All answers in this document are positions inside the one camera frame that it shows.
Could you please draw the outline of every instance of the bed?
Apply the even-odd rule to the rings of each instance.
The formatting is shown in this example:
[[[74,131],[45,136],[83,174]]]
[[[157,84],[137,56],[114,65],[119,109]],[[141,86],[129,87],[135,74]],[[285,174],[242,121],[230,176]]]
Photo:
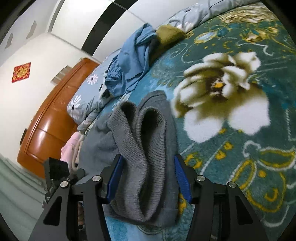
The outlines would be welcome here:
[[[190,97],[188,92],[182,92],[188,86],[184,71],[189,69],[191,76],[192,69],[199,73],[199,66],[195,66],[198,63],[205,70],[199,78],[211,81],[211,85],[197,84],[198,88],[193,89],[194,103],[182,102],[181,98]],[[245,72],[225,68],[234,63]],[[269,240],[275,241],[296,212],[295,64],[296,46],[278,18],[260,2],[241,6],[189,31],[184,40],[151,66],[135,90],[113,98],[97,118],[121,101],[138,104],[149,92],[165,91],[175,116],[178,152],[185,162],[212,182],[235,181],[255,209]],[[229,84],[212,82],[221,71],[230,75]],[[219,98],[229,93],[232,99]],[[48,105],[42,105],[39,112]],[[86,129],[86,138],[97,118]],[[39,145],[36,154],[29,151],[34,146],[33,135],[38,133],[38,120],[37,115],[25,136],[18,161],[42,176],[42,161],[37,153],[46,147]],[[64,141],[75,127],[72,123]],[[50,154],[58,157],[58,151],[57,148]],[[29,161],[22,159],[25,155],[30,157]],[[106,217],[111,239],[185,240],[194,206],[180,194],[178,209],[176,225],[169,228],[136,226]]]

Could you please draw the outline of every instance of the yellow pattern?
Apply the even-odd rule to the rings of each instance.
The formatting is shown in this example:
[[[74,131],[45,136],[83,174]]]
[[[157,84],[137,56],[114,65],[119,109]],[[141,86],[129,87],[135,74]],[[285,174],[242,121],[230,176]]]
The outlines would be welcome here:
[[[277,196],[279,194],[279,190],[277,188],[273,188],[274,195],[273,197],[269,197],[267,193],[265,193],[264,198],[269,202],[274,202],[277,199]]]
[[[285,176],[280,172],[279,175],[281,176],[282,180],[283,180],[283,192],[281,193],[281,197],[280,197],[280,201],[279,201],[279,204],[277,205],[277,207],[275,209],[268,209],[266,207],[264,207],[262,204],[256,202],[252,195],[251,195],[251,192],[250,190],[247,190],[246,191],[246,198],[248,199],[248,201],[256,206],[257,208],[259,208],[260,210],[264,211],[264,212],[267,212],[267,213],[276,213],[282,206],[283,204],[283,201],[284,201],[284,196],[285,196],[285,193],[286,193],[286,178]]]
[[[290,51],[292,51],[291,53],[296,53],[296,51],[295,51],[294,48],[290,48],[289,46],[287,46],[287,45],[285,45],[285,44],[283,44],[283,43],[281,43],[281,42],[275,40],[275,38],[274,38],[273,36],[271,36],[271,39],[272,39],[274,42],[276,42],[276,43],[278,43],[278,44],[280,44],[280,45],[282,45],[282,46],[288,48]]]
[[[273,28],[273,27],[267,27],[268,30],[274,34],[276,34],[279,30],[277,28]]]
[[[235,173],[234,177],[233,177],[232,180],[231,180],[231,181],[233,181],[233,182],[236,182],[236,181],[238,180],[240,174],[242,173],[242,171],[243,171],[243,170],[245,169],[245,167],[248,166],[248,165],[250,165],[250,167],[251,167],[251,172],[250,172],[250,174],[249,174],[249,176],[248,176],[246,182],[243,183],[243,184],[241,184],[241,185],[239,186],[239,188],[240,188],[241,190],[244,190],[244,189],[248,186],[248,184],[251,182],[251,180],[252,180],[252,177],[253,177],[253,175],[254,175],[254,171],[255,171],[255,164],[254,164],[254,162],[253,162],[252,160],[250,160],[250,159],[245,160],[244,163],[239,167],[239,169],[237,170],[237,172]]]
[[[233,145],[230,142],[226,142],[223,147],[225,150],[231,150]]]
[[[17,77],[20,78],[24,76],[26,73],[28,73],[28,68],[27,67],[21,67],[19,69],[19,72],[17,73]]]
[[[283,168],[283,167],[288,167],[294,160],[295,160],[295,151],[290,151],[290,152],[283,152],[281,150],[265,150],[265,151],[261,151],[261,154],[264,155],[266,153],[273,153],[273,154],[278,154],[281,155],[283,157],[290,157],[289,160],[287,162],[284,162],[282,164],[278,164],[278,163],[270,163],[268,161],[265,161],[263,159],[260,159],[260,161],[267,165],[268,167],[274,167],[274,168]]]
[[[265,178],[265,177],[266,177],[266,172],[263,171],[263,170],[260,170],[260,171],[258,172],[258,176],[259,176],[259,177],[262,177],[262,178]]]
[[[246,36],[243,36],[242,34],[240,34],[240,36],[242,37],[242,39],[246,42],[250,42],[250,43],[256,43],[259,41],[262,41],[264,39],[269,39],[269,36],[267,35],[266,32],[260,30],[260,29],[255,29],[255,31],[258,34],[254,34],[252,31],[250,31]]]
[[[182,215],[186,207],[187,207],[186,200],[184,199],[182,193],[179,193],[179,200],[178,200],[179,215]]]
[[[225,49],[230,49],[228,46],[227,46],[227,44],[228,43],[231,43],[232,41],[225,41],[224,43],[223,43],[223,48],[225,48]]]
[[[187,34],[185,34],[185,39],[189,39],[193,35],[194,35],[194,32],[191,30],[190,32],[188,32]]]
[[[217,32],[202,33],[194,39],[194,43],[195,44],[205,43],[205,42],[213,39],[214,37],[216,37],[216,35],[217,35]]]
[[[230,51],[226,52],[226,54],[233,53],[233,52],[234,52],[233,50],[230,50]]]
[[[260,23],[262,21],[275,21],[276,16],[262,3],[258,2],[247,6],[234,8],[219,16],[224,23]]]
[[[226,131],[227,131],[226,128],[222,128],[222,129],[219,131],[219,134],[224,134]]]
[[[222,82],[218,82],[218,83],[215,83],[215,85],[213,86],[214,88],[221,88],[224,86],[224,83]]]
[[[190,161],[191,159],[194,159],[196,162],[195,162],[193,168],[194,168],[194,169],[200,168],[201,165],[202,165],[202,161],[199,160],[199,158],[196,157],[196,155],[197,155],[197,152],[193,152],[193,153],[188,154],[188,156],[187,156],[186,159],[184,160],[185,164],[188,166],[189,161]]]
[[[221,150],[219,150],[218,152],[217,152],[217,154],[215,155],[215,158],[217,159],[217,160],[221,160],[221,159],[223,159],[223,158],[225,158],[226,157],[226,154],[224,153],[224,152],[222,152]]]

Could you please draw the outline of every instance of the gray cloth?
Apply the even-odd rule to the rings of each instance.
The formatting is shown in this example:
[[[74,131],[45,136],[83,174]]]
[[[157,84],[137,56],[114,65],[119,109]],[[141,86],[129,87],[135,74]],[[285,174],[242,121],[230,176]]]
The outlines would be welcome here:
[[[193,28],[221,13],[257,1],[258,0],[199,0],[198,3],[177,12],[162,25],[170,24],[188,33]]]
[[[85,138],[79,167],[88,173],[83,183],[99,174],[117,153],[126,165],[115,199],[104,213],[134,224],[171,226],[178,213],[178,184],[173,156],[176,131],[163,91],[149,93],[138,107],[120,103],[97,120]]]

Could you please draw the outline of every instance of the red decoration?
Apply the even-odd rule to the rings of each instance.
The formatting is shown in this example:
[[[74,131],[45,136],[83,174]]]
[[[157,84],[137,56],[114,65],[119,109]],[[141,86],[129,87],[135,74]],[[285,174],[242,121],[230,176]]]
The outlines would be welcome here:
[[[31,62],[16,66],[13,71],[12,83],[24,80],[30,77]]]

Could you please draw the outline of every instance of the teal blanket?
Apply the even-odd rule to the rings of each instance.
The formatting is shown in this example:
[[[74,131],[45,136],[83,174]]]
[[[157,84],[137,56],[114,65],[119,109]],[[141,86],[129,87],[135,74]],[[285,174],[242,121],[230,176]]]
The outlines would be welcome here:
[[[185,162],[212,182],[235,181],[274,241],[296,211],[295,54],[289,34],[262,3],[239,7],[190,31],[134,91],[102,113],[118,101],[138,104],[148,92],[164,90]],[[113,240],[136,234],[138,240],[180,241],[193,210],[180,194],[173,227],[106,219]]]

